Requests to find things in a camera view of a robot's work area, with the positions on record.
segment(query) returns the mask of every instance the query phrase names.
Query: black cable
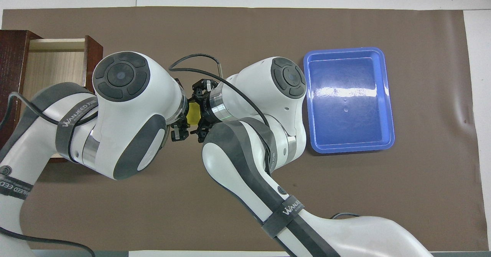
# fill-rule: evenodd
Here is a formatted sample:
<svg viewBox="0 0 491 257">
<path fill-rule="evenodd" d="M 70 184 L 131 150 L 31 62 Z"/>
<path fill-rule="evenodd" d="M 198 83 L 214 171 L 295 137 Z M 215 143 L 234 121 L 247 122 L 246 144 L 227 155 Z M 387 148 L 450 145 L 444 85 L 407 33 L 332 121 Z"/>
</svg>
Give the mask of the black cable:
<svg viewBox="0 0 491 257">
<path fill-rule="evenodd" d="M 195 68 L 174 68 L 174 66 L 176 66 L 177 64 L 179 64 L 181 61 L 184 61 L 188 58 L 192 58 L 193 56 L 206 56 L 208 58 L 212 58 L 214 61 L 216 61 L 217 64 L 219 64 L 218 60 L 208 54 L 190 54 L 189 56 L 185 56 L 181 59 L 179 59 L 178 61 L 176 61 L 175 63 L 172 63 L 170 66 L 169 66 L 169 71 L 171 72 L 177 72 L 177 71 L 187 71 L 187 72 L 195 72 L 195 73 L 200 73 L 200 74 L 203 74 L 203 75 L 207 75 L 209 77 L 214 77 L 215 79 L 223 82 L 224 84 L 228 85 L 231 89 L 233 89 L 233 91 L 237 92 L 237 94 L 239 94 L 242 98 L 244 98 L 244 100 L 246 102 L 249 103 L 249 105 L 251 105 L 251 107 L 256 110 L 256 112 L 259 114 L 259 116 L 261 117 L 261 119 L 263 119 L 264 121 L 264 124 L 268 127 L 270 127 L 270 124 L 268 123 L 268 120 L 266 120 L 266 117 L 264 116 L 264 113 L 261 112 L 261 110 L 244 94 L 242 93 L 239 89 L 237 89 L 233 84 L 229 83 L 228 81 L 226 81 L 225 79 L 223 79 L 222 77 L 219 77 L 213 73 L 210 73 L 210 72 L 207 72 L 207 71 L 204 71 L 204 70 L 200 70 L 200 69 L 195 69 Z"/>
<path fill-rule="evenodd" d="M 32 110 L 32 112 L 34 112 L 36 115 L 38 115 L 42 119 L 46 120 L 47 122 L 49 122 L 51 124 L 55 124 L 55 125 L 57 125 L 59 123 L 59 121 L 56 121 L 53 118 L 48 117 L 47 115 L 45 115 L 42 112 L 42 110 L 40 110 L 37 106 L 33 105 L 33 103 L 31 103 L 26 98 L 24 98 L 24 96 L 22 96 L 20 93 L 18 93 L 18 92 L 12 92 L 8 96 L 8 100 L 7 100 L 7 111 L 5 112 L 5 115 L 3 116 L 2 122 L 0 122 L 0 130 L 7 123 L 7 120 L 9 118 L 9 116 L 10 116 L 10 112 L 12 110 L 12 106 L 13 106 L 13 103 L 14 103 L 14 101 L 13 101 L 14 97 L 19 98 L 26 105 L 26 107 L 28 107 L 30 110 Z M 91 121 L 95 117 L 97 117 L 97 112 L 95 112 L 94 114 L 92 114 L 91 116 L 89 116 L 89 117 L 87 117 L 85 119 L 82 119 L 82 120 L 78 121 L 75 124 L 75 126 L 83 125 L 86 122 Z"/>
<path fill-rule="evenodd" d="M 337 214 L 333 215 L 333 217 L 330 217 L 329 219 L 330 219 L 330 220 L 333 220 L 333 219 L 335 219 L 335 218 L 337 218 L 337 217 L 339 217 L 339 216 L 352 216 L 352 217 L 359 217 L 360 215 L 353 214 L 353 213 L 346 213 L 346 212 L 345 212 L 345 213 L 337 213 Z"/>
<path fill-rule="evenodd" d="M 79 247 L 79 248 L 82 248 L 84 250 L 87 250 L 91 254 L 92 257 L 95 257 L 95 253 L 93 250 L 91 250 L 88 246 L 84 246 L 84 245 L 79 244 L 79 243 L 70 242 L 70 241 L 63 241 L 63 240 L 56 240 L 56 239 L 46 239 L 46 238 L 26 236 L 26 235 L 12 232 L 12 231 L 8 231 L 7 229 L 4 229 L 3 227 L 0 227 L 0 233 L 5 234 L 7 236 L 10 236 L 12 238 L 16 238 L 16 239 L 20 239 L 20 240 L 24 240 L 24 241 L 28 241 L 28 242 L 60 244 L 60 245 Z"/>
</svg>

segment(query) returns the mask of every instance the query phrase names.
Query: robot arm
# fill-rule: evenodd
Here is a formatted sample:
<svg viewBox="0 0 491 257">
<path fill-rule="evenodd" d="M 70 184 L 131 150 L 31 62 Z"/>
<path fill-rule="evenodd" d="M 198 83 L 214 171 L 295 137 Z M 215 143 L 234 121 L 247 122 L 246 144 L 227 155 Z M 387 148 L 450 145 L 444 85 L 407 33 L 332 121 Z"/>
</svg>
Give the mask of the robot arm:
<svg viewBox="0 0 491 257">
<path fill-rule="evenodd" d="M 278 63 L 283 65 L 282 75 L 278 73 Z M 227 79 L 235 80 L 236 86 L 244 86 L 241 90 L 255 98 L 270 128 L 260 119 L 251 118 L 255 112 L 246 102 L 241 103 L 232 95 L 233 100 L 227 100 L 224 86 L 221 102 L 219 91 L 210 93 L 212 107 L 214 102 L 221 103 L 214 114 L 224 122 L 215 124 L 204 141 L 203 162 L 209 175 L 234 194 L 268 236 L 291 256 L 430 257 L 416 238 L 391 220 L 377 217 L 328 220 L 310 214 L 265 172 L 268 167 L 273 171 L 296 159 L 305 148 L 301 116 L 305 89 L 301 96 L 285 93 L 302 89 L 305 83 L 302 72 L 298 68 L 298 82 L 288 82 L 296 87 L 284 89 L 278 82 L 277 76 L 284 77 L 285 82 L 289 80 L 289 68 L 297 71 L 298 67 L 284 58 L 269 58 Z M 295 154 L 290 155 L 291 145 L 295 145 Z"/>
<path fill-rule="evenodd" d="M 32 103 L 58 121 L 26 109 L 0 151 L 0 227 L 20 233 L 23 201 L 56 152 L 107 177 L 121 180 L 144 169 L 182 119 L 186 98 L 177 82 L 151 58 L 120 52 L 94 70 L 96 96 L 66 82 L 39 92 Z M 96 119 L 77 122 L 98 112 Z M 1 236 L 0 255 L 30 256 L 28 244 Z"/>
</svg>

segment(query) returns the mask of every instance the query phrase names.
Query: yellow object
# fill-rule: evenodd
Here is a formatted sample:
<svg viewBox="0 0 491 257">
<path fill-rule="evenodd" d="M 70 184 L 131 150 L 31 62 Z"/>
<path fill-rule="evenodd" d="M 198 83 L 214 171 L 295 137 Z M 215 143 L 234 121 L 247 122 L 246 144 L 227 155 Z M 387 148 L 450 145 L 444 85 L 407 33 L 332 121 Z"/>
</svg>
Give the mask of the yellow object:
<svg viewBox="0 0 491 257">
<path fill-rule="evenodd" d="M 189 103 L 189 112 L 186 118 L 188 119 L 188 124 L 198 125 L 199 119 L 201 118 L 201 110 L 197 103 Z"/>
</svg>

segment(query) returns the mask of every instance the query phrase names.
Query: plastic tray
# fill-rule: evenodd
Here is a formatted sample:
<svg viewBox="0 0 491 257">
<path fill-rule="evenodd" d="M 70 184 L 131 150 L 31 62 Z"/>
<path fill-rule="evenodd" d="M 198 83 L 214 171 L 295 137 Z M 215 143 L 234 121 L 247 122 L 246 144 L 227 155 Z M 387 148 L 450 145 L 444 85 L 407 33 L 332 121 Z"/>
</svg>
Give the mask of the plastic tray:
<svg viewBox="0 0 491 257">
<path fill-rule="evenodd" d="M 375 47 L 311 51 L 303 59 L 310 142 L 316 152 L 394 144 L 384 53 Z"/>
</svg>

